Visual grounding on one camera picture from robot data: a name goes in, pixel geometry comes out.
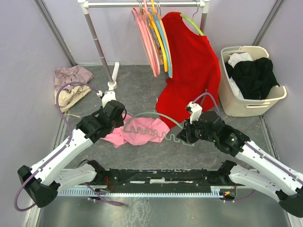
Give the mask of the teal wavy hanger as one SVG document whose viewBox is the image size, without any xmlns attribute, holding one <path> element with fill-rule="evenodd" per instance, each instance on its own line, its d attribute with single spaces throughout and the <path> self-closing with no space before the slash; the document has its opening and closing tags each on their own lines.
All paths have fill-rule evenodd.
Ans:
<svg viewBox="0 0 303 227">
<path fill-rule="evenodd" d="M 137 145 L 144 145 L 148 142 L 163 142 L 171 141 L 177 144 L 193 147 L 194 144 L 187 144 L 178 139 L 177 136 L 170 132 L 168 125 L 161 120 L 164 117 L 172 123 L 176 123 L 179 128 L 182 128 L 180 123 L 177 123 L 173 118 L 156 112 L 142 112 L 131 117 L 124 123 L 122 132 L 132 139 Z"/>
</svg>

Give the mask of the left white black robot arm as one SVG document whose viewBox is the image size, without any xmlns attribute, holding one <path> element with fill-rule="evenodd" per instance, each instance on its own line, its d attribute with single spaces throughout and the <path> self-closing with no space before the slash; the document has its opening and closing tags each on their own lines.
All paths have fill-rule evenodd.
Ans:
<svg viewBox="0 0 303 227">
<path fill-rule="evenodd" d="M 31 167 L 22 166 L 17 171 L 21 189 L 25 190 L 39 208 L 50 204 L 58 193 L 78 184 L 101 184 L 105 169 L 96 161 L 88 161 L 81 167 L 64 172 L 63 169 L 81 152 L 100 138 L 123 126 L 126 117 L 125 106 L 108 101 L 104 107 L 83 117 L 68 138 L 48 156 Z"/>
</svg>

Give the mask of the pink t shirt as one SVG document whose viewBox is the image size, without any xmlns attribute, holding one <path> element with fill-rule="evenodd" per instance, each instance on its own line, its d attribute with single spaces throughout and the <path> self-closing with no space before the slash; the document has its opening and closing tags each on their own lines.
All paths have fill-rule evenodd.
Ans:
<svg viewBox="0 0 303 227">
<path fill-rule="evenodd" d="M 126 143 L 133 146 L 145 145 L 148 142 L 160 143 L 170 131 L 167 124 L 159 118 L 132 117 L 129 114 L 123 114 L 123 117 L 124 125 L 115 128 L 102 139 L 112 143 L 115 148 Z"/>
</svg>

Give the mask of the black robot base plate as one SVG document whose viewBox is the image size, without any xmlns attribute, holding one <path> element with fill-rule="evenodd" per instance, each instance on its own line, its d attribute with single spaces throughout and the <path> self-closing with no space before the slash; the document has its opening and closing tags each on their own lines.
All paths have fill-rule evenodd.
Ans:
<svg viewBox="0 0 303 227">
<path fill-rule="evenodd" d="M 210 192 L 212 186 L 230 186 L 226 170 L 109 169 L 89 184 L 109 186 L 110 192 Z"/>
</svg>

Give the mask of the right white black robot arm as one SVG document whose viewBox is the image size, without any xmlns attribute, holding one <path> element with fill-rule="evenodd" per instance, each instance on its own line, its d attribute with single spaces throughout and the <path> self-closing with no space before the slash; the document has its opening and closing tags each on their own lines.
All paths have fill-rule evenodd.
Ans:
<svg viewBox="0 0 303 227">
<path fill-rule="evenodd" d="M 248 186 L 271 197 L 288 213 L 303 216 L 303 174 L 284 165 L 239 130 L 225 124 L 214 112 L 202 113 L 196 121 L 185 120 L 177 137 L 187 143 L 205 140 L 214 143 L 222 153 L 231 155 L 253 168 L 252 172 L 233 165 L 217 173 L 223 185 L 230 182 Z"/>
</svg>

